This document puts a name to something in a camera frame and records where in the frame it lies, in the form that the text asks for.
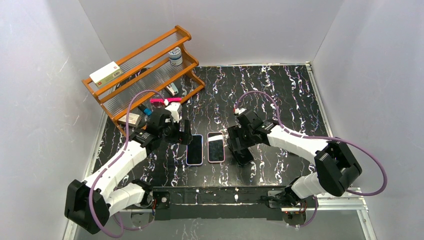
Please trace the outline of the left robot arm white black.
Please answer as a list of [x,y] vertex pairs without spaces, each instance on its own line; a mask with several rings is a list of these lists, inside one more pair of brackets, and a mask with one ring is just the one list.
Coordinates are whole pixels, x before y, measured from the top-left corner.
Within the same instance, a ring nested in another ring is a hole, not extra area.
[[172,102],[153,110],[144,129],[136,129],[128,141],[107,163],[67,187],[64,215],[90,234],[104,231],[109,218],[134,204],[146,204],[152,193],[150,183],[135,179],[122,188],[119,182],[145,160],[161,143],[188,145],[192,141],[191,123],[184,120],[180,130],[182,105]]

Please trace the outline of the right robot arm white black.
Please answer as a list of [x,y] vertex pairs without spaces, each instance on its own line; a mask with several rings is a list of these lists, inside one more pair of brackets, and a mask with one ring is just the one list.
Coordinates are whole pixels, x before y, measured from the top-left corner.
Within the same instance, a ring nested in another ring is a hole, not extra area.
[[262,120],[254,111],[244,108],[236,108],[234,114],[237,125],[227,129],[227,144],[239,165],[253,161],[249,148],[259,144],[281,148],[314,164],[315,172],[300,176],[285,187],[286,201],[294,203],[323,193],[340,197],[362,173],[352,151],[340,140],[300,137],[277,121]]

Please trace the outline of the black phone case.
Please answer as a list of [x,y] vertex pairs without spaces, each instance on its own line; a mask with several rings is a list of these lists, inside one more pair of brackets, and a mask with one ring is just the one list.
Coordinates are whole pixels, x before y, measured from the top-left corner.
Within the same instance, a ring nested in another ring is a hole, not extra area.
[[246,166],[254,160],[254,159],[238,159],[238,158],[234,158],[234,159],[239,166]]

